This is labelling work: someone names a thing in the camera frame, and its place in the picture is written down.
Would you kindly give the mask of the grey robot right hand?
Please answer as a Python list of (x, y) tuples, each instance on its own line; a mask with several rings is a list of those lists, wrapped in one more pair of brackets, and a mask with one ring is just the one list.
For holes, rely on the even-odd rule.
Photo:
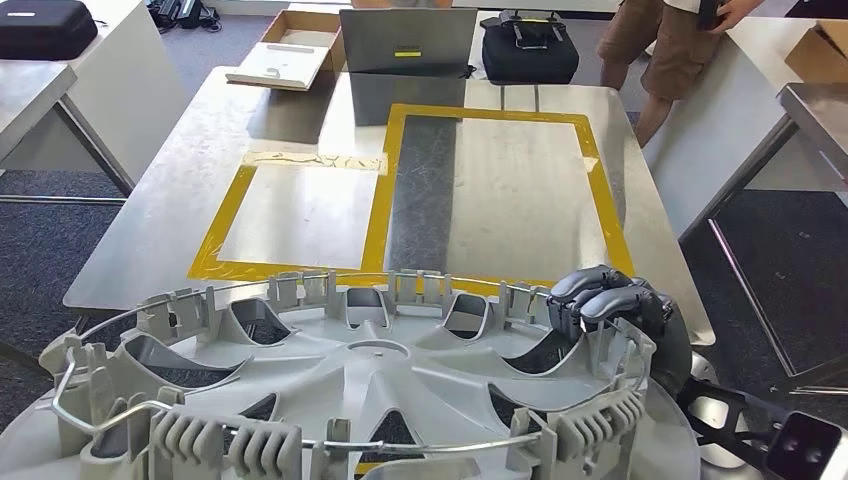
[(607, 265), (576, 270), (558, 281), (547, 298), (553, 329), (572, 339), (581, 326), (595, 331), (621, 319), (656, 345), (650, 376), (673, 398), (692, 367), (692, 347), (677, 303), (638, 277)]

